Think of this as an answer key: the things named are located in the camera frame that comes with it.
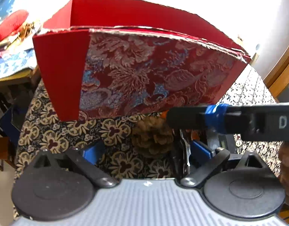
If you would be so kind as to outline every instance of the screw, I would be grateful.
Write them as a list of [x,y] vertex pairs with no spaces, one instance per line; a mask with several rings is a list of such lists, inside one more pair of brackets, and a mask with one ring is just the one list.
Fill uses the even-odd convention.
[[108,178],[106,177],[102,177],[101,179],[99,179],[99,183],[103,186],[103,187],[113,187],[115,185],[115,183],[113,181],[110,181]]
[[181,184],[185,187],[193,187],[196,185],[197,181],[192,177],[184,177],[181,179]]
[[222,151],[222,150],[224,150],[224,148],[223,147],[217,147],[216,150],[217,151]]

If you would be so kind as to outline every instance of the ribbed metal plate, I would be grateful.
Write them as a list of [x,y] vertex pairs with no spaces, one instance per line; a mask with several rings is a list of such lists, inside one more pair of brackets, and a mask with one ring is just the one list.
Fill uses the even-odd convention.
[[173,179],[123,179],[112,189],[101,189],[93,201],[75,216],[53,222],[19,218],[15,226],[279,226],[276,216],[257,221],[224,217],[209,208],[198,191],[184,189]]

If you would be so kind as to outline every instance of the blue tape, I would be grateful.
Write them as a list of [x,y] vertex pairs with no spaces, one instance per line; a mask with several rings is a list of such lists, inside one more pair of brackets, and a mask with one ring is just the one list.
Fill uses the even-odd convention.
[[200,141],[193,140],[189,144],[191,147],[191,157],[201,166],[213,157],[208,146],[204,145]]
[[209,105],[205,110],[205,124],[214,128],[218,133],[226,134],[224,115],[228,104]]
[[105,152],[106,148],[104,142],[99,141],[94,146],[85,149],[82,156],[91,164],[95,165]]

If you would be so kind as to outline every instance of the floral fabric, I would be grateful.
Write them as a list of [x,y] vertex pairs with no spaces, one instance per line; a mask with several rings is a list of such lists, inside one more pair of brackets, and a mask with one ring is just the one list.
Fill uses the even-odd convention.
[[[275,100],[261,77],[248,65],[219,102],[231,105],[256,105],[273,104]],[[41,81],[21,130],[15,178],[20,177],[25,166],[41,149],[60,153],[72,146],[83,148],[97,139],[102,139],[106,145],[106,153],[98,166],[116,179],[172,177],[166,156],[157,160],[144,158],[131,144],[131,128],[144,116],[86,120],[87,114],[80,112],[81,120],[61,122]],[[277,153],[280,142],[244,142],[240,135],[235,135],[235,140],[238,153],[244,153],[247,149],[257,151],[271,170],[276,175],[279,174]]]
[[231,69],[237,63],[241,72],[246,61],[240,53],[194,39],[94,32],[80,110],[91,119],[216,103],[224,80],[235,77]]

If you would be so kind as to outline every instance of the wooden chair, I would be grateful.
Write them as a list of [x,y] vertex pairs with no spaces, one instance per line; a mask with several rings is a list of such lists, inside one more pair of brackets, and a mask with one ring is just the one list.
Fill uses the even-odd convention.
[[0,138],[0,171],[3,171],[3,162],[5,161],[11,167],[15,168],[14,164],[15,151],[8,137]]

